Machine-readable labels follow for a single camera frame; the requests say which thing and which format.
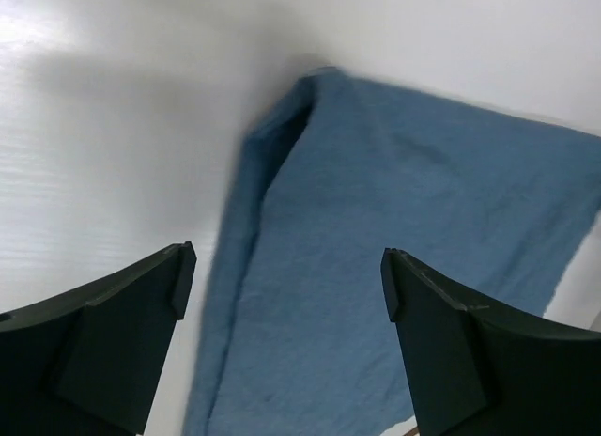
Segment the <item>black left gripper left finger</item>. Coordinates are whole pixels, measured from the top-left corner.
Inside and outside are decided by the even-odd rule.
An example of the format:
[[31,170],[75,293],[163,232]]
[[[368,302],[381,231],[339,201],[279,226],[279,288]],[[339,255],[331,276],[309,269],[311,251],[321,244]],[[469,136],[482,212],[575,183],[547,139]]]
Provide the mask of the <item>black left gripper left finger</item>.
[[184,318],[190,242],[1,315],[4,435],[141,435]]

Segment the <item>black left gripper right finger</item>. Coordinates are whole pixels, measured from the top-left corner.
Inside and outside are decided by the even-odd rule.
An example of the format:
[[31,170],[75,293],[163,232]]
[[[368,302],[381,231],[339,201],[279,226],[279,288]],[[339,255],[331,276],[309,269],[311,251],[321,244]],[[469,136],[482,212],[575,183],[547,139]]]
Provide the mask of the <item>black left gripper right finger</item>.
[[381,277],[423,435],[596,435],[600,335],[542,319],[388,249]]

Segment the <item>blue cloth napkin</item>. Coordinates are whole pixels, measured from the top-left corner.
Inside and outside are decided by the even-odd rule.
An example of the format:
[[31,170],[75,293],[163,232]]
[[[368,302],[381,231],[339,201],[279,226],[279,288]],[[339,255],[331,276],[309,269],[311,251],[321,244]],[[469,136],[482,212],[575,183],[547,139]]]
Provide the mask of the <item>blue cloth napkin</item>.
[[243,141],[187,435],[379,435],[412,414],[380,260],[545,313],[600,210],[600,140],[323,69]]

